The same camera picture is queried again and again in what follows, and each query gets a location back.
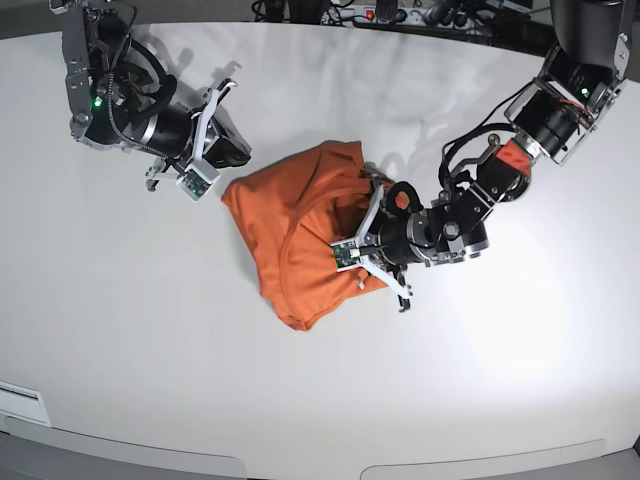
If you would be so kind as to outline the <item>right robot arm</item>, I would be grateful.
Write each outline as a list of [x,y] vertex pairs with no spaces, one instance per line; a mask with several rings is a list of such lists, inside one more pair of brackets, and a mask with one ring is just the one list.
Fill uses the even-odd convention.
[[230,78],[209,87],[200,105],[174,102],[178,80],[133,36],[124,1],[51,1],[60,16],[70,134],[96,150],[119,148],[155,156],[145,173],[153,192],[162,181],[200,200],[222,170],[242,167],[250,149],[219,115],[236,87]]

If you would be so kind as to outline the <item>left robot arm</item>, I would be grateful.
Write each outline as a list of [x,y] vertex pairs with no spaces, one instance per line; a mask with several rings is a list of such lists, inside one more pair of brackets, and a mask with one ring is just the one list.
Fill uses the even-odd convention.
[[441,150],[441,190],[430,207],[408,182],[384,187],[375,176],[369,208],[355,235],[332,244],[338,271],[362,268],[410,308],[407,267],[477,258],[489,241],[485,220],[517,200],[540,159],[563,164],[615,103],[632,52],[634,1],[553,1],[556,44],[540,72],[499,108]]

